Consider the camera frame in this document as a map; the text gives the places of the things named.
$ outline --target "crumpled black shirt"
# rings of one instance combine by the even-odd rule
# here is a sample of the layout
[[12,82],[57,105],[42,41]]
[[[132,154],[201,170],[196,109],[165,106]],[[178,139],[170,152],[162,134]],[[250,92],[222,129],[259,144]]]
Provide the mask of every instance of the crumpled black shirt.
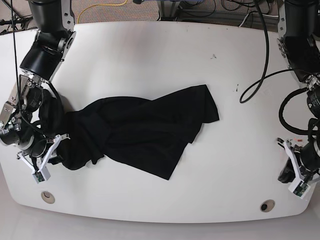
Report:
[[88,161],[110,159],[169,180],[188,143],[202,123],[219,120],[206,85],[192,86],[155,100],[119,96],[99,99],[68,112],[57,153],[77,170]]

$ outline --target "floor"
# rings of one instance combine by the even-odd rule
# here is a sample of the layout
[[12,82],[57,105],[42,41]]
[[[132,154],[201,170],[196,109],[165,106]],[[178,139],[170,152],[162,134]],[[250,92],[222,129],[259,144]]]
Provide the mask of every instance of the floor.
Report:
[[[11,12],[5,6],[5,4],[0,1],[0,20],[10,20]],[[77,18],[82,10],[94,5],[94,4],[119,4],[123,3],[125,0],[73,0],[72,10],[75,14],[75,19]],[[234,9],[237,7],[236,3],[230,2],[228,0],[204,0],[200,5],[189,7],[196,10],[205,11],[226,11],[222,7],[223,5],[228,9]],[[250,3],[251,0],[241,0],[240,2]],[[260,5],[262,12],[266,13],[268,11],[268,5],[264,1]],[[270,14],[277,15],[277,6],[275,0],[270,3],[271,11]],[[29,9],[28,1],[26,0],[13,0],[14,10],[22,17],[31,14]],[[232,11],[230,13],[247,13],[250,11],[249,8],[242,6],[239,9]],[[80,23],[95,23],[95,22],[111,22],[111,21],[156,21],[159,17],[158,5],[155,0],[145,0],[142,4],[135,4],[133,0],[128,0],[125,5],[122,6],[97,6],[86,10],[80,18]],[[35,21],[31,21],[29,28],[35,27]],[[0,32],[7,29],[7,26],[0,26]]]

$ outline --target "yellow cable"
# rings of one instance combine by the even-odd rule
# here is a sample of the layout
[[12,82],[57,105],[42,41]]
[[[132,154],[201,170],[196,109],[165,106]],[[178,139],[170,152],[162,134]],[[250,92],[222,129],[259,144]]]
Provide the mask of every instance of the yellow cable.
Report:
[[88,9],[90,8],[93,8],[93,7],[97,7],[97,6],[113,6],[113,7],[116,7],[116,6],[122,6],[122,5],[125,5],[126,3],[128,2],[128,0],[125,0],[123,3],[119,3],[119,4],[94,4],[94,5],[91,5],[91,6],[88,6],[87,8],[85,8],[78,16],[78,20],[77,20],[77,24],[79,24],[79,20],[80,20],[80,16]]

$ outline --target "wire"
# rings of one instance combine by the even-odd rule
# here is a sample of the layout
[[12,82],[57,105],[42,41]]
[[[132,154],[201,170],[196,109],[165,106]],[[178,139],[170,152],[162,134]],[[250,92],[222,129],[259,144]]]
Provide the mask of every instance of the wire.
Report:
[[22,105],[21,105],[21,89],[20,89],[20,81],[18,77],[18,64],[17,64],[17,48],[16,48],[16,35],[15,35],[15,23],[14,23],[14,11],[13,11],[13,0],[10,0],[11,2],[11,24],[12,24],[12,33],[13,33],[13,48],[14,48],[14,63],[15,63],[15,77],[16,77],[16,88],[17,88],[17,95],[18,95],[18,107],[21,113],[21,118],[23,121],[25,121],[26,124],[28,124],[33,130],[40,133],[41,135],[45,135],[43,131],[32,125],[23,115]]
[[270,18],[278,18],[279,15],[269,15],[269,14],[262,14],[265,17],[270,17]]
[[243,24],[245,24],[245,22],[247,21],[247,19],[248,19],[249,15],[250,15],[251,13],[252,13],[252,11],[251,11],[251,12],[249,12],[247,15],[245,15],[245,17],[244,17],[244,19],[243,19],[242,23],[240,23],[240,25],[238,26],[238,28],[241,28],[241,27],[242,27],[242,25],[243,25]]
[[268,12],[266,13],[267,15],[270,13],[271,11],[271,7],[270,7],[270,3],[269,3],[269,0],[265,0],[267,6],[268,6]]
[[158,17],[157,21],[159,21],[161,18],[160,11],[158,11],[158,14],[159,14],[159,17]]
[[32,161],[32,165],[33,165],[34,170],[35,170],[36,172],[38,172],[38,171],[39,171],[39,168],[38,168],[38,166],[37,166],[37,158],[32,156],[32,150],[33,150],[33,148],[31,149],[30,158],[31,158],[31,161]]
[[[291,71],[301,71],[303,73],[306,73],[306,74],[309,74],[315,78],[317,78],[319,81],[320,81],[320,77],[318,77],[317,75],[311,73],[311,72],[308,72],[308,71],[305,71],[305,70],[302,70],[302,69],[296,69],[296,68],[290,68],[290,69],[285,69],[285,70],[281,70],[281,71],[276,71],[276,72],[273,72],[267,76],[265,76],[264,79],[267,79],[267,78],[270,78],[274,75],[277,75],[277,74],[281,74],[281,73],[285,73],[285,72],[291,72]],[[241,95],[240,99],[242,99],[244,97],[244,95],[252,88],[254,87],[255,85],[257,85],[258,83],[260,82],[260,80],[256,81],[255,83],[251,84],[251,86],[249,86]]]
[[263,26],[263,31],[264,31],[264,37],[265,37],[265,63],[264,63],[263,73],[262,73],[261,79],[259,80],[258,86],[253,91],[253,93],[250,96],[248,96],[245,100],[242,100],[243,95],[240,97],[239,101],[240,101],[241,104],[244,104],[244,103],[248,102],[259,91],[262,83],[265,80],[267,69],[268,69],[268,63],[269,63],[269,47],[270,46],[269,46],[269,37],[268,37],[267,25],[265,23],[264,16],[262,15],[258,0],[253,0],[253,1],[254,1],[256,10],[259,13],[259,17],[260,17],[260,20],[261,20],[261,23],[262,23],[262,26]]
[[251,1],[251,2],[241,2],[241,1],[236,1],[236,0],[225,0],[227,2],[230,2],[230,3],[236,3],[236,4],[239,4],[240,6],[244,6],[244,7],[247,7],[247,8],[254,8],[255,7],[255,1]]
[[59,93],[57,92],[55,87],[52,85],[52,83],[51,82],[47,82],[47,84],[49,85],[49,88],[51,89],[51,91],[55,95],[57,103],[58,103],[58,114],[57,114],[58,115],[57,116],[58,120],[57,120],[57,124],[55,125],[56,128],[53,129],[53,131],[55,132],[57,130],[57,128],[62,125],[63,117],[64,117],[64,106],[62,104],[62,101],[61,101]]
[[80,12],[79,16],[78,16],[78,19],[77,19],[77,24],[79,24],[79,20],[80,20],[80,17],[81,15],[88,9],[90,8],[93,8],[93,7],[97,7],[97,6],[111,6],[111,7],[117,7],[117,6],[122,6],[122,5],[125,5],[126,3],[128,2],[128,0],[125,0],[123,3],[119,3],[119,4],[94,4],[94,5],[91,5],[91,6],[88,6],[87,8],[85,8],[82,12]]
[[252,18],[251,18],[251,25],[250,25],[250,28],[252,29],[252,25],[254,24],[254,11],[252,11],[251,16],[252,16]]
[[238,10],[239,8],[242,7],[242,5],[238,4],[238,6],[237,6],[236,8],[229,9],[229,8],[227,8],[227,7],[225,6],[224,0],[221,0],[221,6],[222,6],[225,10],[227,10],[227,11],[235,11],[235,10]]
[[213,9],[213,11],[212,11],[210,14],[208,14],[208,15],[199,16],[199,15],[193,15],[193,14],[191,14],[191,13],[188,13],[188,12],[184,11],[183,9],[182,9],[182,11],[183,11],[185,14],[188,14],[188,15],[193,16],[193,17],[206,18],[206,17],[209,17],[209,16],[211,16],[212,14],[214,14],[214,12],[216,11],[216,7],[217,7],[216,0],[213,0],[213,2],[214,2],[214,9]]
[[10,9],[10,10],[14,13],[14,15],[17,15],[17,16],[18,16],[18,14],[16,13],[16,11],[14,10],[14,7],[12,6],[12,2],[11,2],[11,6],[9,6],[9,4],[8,4],[5,0],[2,0],[2,2],[4,3],[4,5],[7,6],[8,9]]
[[202,4],[202,3],[204,2],[204,0],[203,0],[203,1],[197,1],[195,4],[191,4],[191,3],[187,2],[187,1],[182,1],[182,2],[183,2],[185,5],[189,6],[189,7],[194,7],[194,6],[197,6],[197,5]]
[[[48,138],[41,139],[40,141],[37,141],[36,144],[40,144],[40,143],[42,143],[42,142],[46,142],[45,145],[47,145],[47,143],[48,143]],[[42,153],[41,155],[39,155],[39,156],[33,156],[34,148],[35,148],[35,146],[32,147],[29,155],[30,155],[31,158],[35,158],[35,160],[37,160],[37,158],[39,158],[43,153]]]
[[28,14],[28,15],[20,16],[20,17],[18,17],[18,19],[23,19],[23,18],[26,18],[26,17],[29,17],[29,16],[32,16],[32,14]]
[[284,126],[285,129],[287,129],[288,131],[294,133],[294,134],[298,134],[298,135],[308,135],[308,130],[301,130],[299,128],[293,127],[291,125],[289,125],[285,119],[284,119],[284,110],[285,110],[285,106],[287,105],[287,103],[295,96],[300,95],[302,93],[305,93],[307,91],[307,88],[301,88],[301,89],[297,89],[293,92],[291,92],[281,103],[281,106],[279,108],[279,120],[280,123],[282,124],[282,126]]

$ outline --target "metal frame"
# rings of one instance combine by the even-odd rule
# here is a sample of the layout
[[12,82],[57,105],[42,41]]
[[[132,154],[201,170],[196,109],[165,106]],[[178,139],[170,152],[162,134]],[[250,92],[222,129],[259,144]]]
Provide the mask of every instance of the metal frame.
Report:
[[68,134],[56,135],[54,137],[54,139],[52,140],[53,144],[48,149],[44,158],[41,159],[41,163],[39,162],[39,166],[38,166],[39,170],[37,172],[34,166],[25,158],[26,154],[23,151],[18,152],[17,159],[22,160],[32,170],[31,174],[37,184],[43,181],[48,181],[49,178],[51,177],[47,169],[48,161],[50,160],[50,158],[52,158],[55,155],[54,152],[59,146],[60,142],[65,139],[70,139]]
[[[180,5],[181,1],[161,1],[158,0],[158,8],[160,12],[160,17],[162,21],[173,21],[176,19],[176,21],[199,21],[199,22],[212,22],[216,21],[220,24],[226,24],[230,25],[233,24],[235,26],[238,26],[242,23],[246,13],[240,13],[240,12],[228,12],[228,11],[215,11],[214,14],[207,16],[207,17],[201,17],[206,16],[212,13],[211,11],[205,11],[205,10],[199,10],[199,9],[184,9],[179,16],[177,16],[177,10],[178,6]],[[277,17],[268,17],[264,16],[264,21],[266,23],[266,26],[269,31],[276,32],[278,29],[278,18]],[[258,28],[261,25],[261,21],[258,15],[253,15],[253,21],[252,25],[258,26]]]

